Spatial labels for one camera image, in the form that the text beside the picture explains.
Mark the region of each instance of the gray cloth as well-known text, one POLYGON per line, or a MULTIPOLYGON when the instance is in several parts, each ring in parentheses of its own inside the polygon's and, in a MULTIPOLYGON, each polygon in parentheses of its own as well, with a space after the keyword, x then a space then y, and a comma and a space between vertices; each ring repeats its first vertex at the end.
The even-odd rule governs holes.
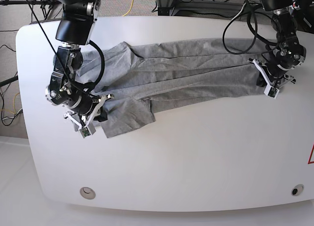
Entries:
MULTIPOLYGON (((230 49, 246 49, 251 39, 228 39, 230 49)), ((264 44, 257 41, 247 54, 226 52, 221 39, 201 39, 130 47, 122 42, 104 51, 105 73, 98 95, 113 94, 105 102, 107 138, 139 129, 155 121, 154 113, 222 97, 259 95, 259 71, 248 63, 260 58, 264 44)), ((95 81, 100 71, 96 51, 83 54, 77 72, 83 83, 95 81)))

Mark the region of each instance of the white table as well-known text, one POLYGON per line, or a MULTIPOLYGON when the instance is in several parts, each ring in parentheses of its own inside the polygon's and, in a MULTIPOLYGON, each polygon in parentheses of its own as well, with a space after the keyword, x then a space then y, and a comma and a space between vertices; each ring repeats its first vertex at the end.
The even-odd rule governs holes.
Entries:
MULTIPOLYGON (((184 17, 99 18, 92 40, 102 49, 221 37, 227 21, 184 17)), ((55 49, 58 22, 43 24, 55 49)), ((269 26, 259 33, 274 38, 269 26)), ((245 23, 228 37, 251 38, 245 23)), ((52 106, 45 88, 53 52, 37 25, 16 38, 22 104, 32 155, 45 195, 73 204, 145 211, 214 211, 314 199, 314 36, 299 32, 306 62, 276 100, 219 99, 156 114, 156 122, 107 139, 82 139, 52 106), (301 195, 291 191, 305 186, 301 195), (93 200, 79 190, 90 187, 93 200)), ((92 50, 91 46, 82 50, 92 50)))

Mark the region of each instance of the red warning label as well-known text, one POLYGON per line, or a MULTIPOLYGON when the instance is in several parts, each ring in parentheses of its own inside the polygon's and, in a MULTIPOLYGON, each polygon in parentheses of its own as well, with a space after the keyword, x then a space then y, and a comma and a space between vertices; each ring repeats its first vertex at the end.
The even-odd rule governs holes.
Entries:
POLYGON ((313 164, 313 163, 314 163, 314 155, 313 155, 313 152, 314 152, 314 145, 313 145, 313 148, 312 148, 312 152, 311 152, 311 155, 310 155, 310 159, 309 159, 308 164, 313 164))

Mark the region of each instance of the yellow cable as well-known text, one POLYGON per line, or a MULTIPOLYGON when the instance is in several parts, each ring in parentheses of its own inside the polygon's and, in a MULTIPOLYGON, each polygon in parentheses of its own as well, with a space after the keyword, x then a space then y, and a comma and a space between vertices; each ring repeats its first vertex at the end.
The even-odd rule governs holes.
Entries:
POLYGON ((17 95, 18 95, 19 93, 20 93, 20 92, 18 92, 18 93, 14 96, 14 99, 13 99, 14 115, 16 115, 16 110, 15 110, 15 98, 17 97, 17 95))
POLYGON ((8 109, 1 109, 1 111, 9 112, 9 113, 12 113, 13 115, 15 115, 14 112, 12 112, 12 111, 10 111, 10 110, 8 110, 8 109))
POLYGON ((122 15, 122 17, 128 15, 128 14, 131 12, 131 9, 132 9, 132 7, 133 7, 133 2, 134 2, 134 0, 132 0, 131 7, 130 7, 130 9, 128 10, 128 12, 125 13, 124 15, 122 15))

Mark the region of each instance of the gray floor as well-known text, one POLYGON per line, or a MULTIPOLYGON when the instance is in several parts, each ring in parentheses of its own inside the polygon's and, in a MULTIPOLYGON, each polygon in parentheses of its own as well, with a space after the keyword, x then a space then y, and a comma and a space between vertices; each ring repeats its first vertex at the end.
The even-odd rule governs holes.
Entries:
MULTIPOLYGON (((243 0, 230 0, 230 2, 243 3, 243 0)), ((131 0, 103 0, 100 16, 121 16, 127 12, 131 4, 131 0)), ((157 15, 152 13, 151 10, 155 7, 155 0, 134 0, 132 11, 129 15, 149 16, 157 15)), ((59 18, 61 12, 56 15, 61 9, 61 6, 57 6, 50 15, 50 18, 59 18)), ((43 19, 41 10, 38 6, 34 7, 36 15, 40 20, 43 19)), ((194 15, 196 17, 213 17, 216 16, 204 16, 194 15)), ((0 6, 0 30, 15 30, 27 25, 31 22, 31 14, 28 6, 26 5, 12 5, 12 6, 0 6)), ((15 49, 15 36, 16 32, 0 32, 0 46, 6 44, 9 47, 15 49)), ((12 77, 17 71, 16 55, 14 52, 2 47, 0 49, 0 81, 3 81, 9 77, 12 77)), ((13 110, 13 98, 19 92, 18 82, 13 82, 4 95, 5 109, 13 110)), ((15 101, 16 109, 22 107, 20 96, 16 97, 15 101)), ((20 137, 27 138, 26 127, 24 123, 23 115, 19 116, 11 126, 3 126, 0 124, 0 136, 20 137)))

